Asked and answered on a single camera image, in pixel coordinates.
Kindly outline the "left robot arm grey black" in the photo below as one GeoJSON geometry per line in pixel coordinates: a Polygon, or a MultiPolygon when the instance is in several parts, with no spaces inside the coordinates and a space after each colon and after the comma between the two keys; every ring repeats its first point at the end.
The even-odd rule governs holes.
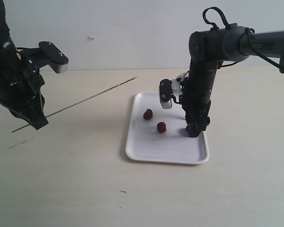
{"type": "MultiPolygon", "coordinates": [[[[56,73],[68,68],[68,58],[51,42],[40,42],[37,48],[17,49],[10,38],[4,2],[0,0],[0,104],[16,118],[35,129],[48,124],[44,115],[45,100],[41,94],[43,66],[56,73]]],[[[210,123],[210,94],[217,62],[192,58],[189,76],[181,81],[182,94],[175,103],[186,112],[187,130],[191,137],[205,131],[210,123]]]]}

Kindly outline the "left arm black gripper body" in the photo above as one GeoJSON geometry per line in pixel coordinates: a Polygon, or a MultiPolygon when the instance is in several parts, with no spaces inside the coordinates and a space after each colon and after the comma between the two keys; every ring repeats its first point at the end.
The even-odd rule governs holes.
{"type": "Polygon", "coordinates": [[[16,102],[37,95],[44,79],[29,59],[11,48],[0,47],[0,104],[11,112],[16,102]]]}

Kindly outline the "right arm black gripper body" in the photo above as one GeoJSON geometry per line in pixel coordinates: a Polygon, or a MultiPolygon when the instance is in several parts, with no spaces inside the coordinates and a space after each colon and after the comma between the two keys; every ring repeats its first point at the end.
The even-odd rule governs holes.
{"type": "Polygon", "coordinates": [[[198,120],[201,116],[208,116],[211,106],[213,78],[202,78],[199,81],[189,81],[184,84],[181,105],[185,113],[191,114],[198,120]]]}

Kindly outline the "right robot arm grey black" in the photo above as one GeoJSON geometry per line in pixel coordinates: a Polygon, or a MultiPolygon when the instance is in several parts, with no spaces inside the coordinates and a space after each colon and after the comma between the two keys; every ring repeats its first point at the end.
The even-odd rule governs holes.
{"type": "Polygon", "coordinates": [[[188,135],[195,138],[210,123],[211,92],[223,62],[257,56],[284,73],[284,30],[255,33],[252,28],[233,25],[194,32],[189,38],[189,53],[191,61],[180,103],[186,113],[188,135]]]}

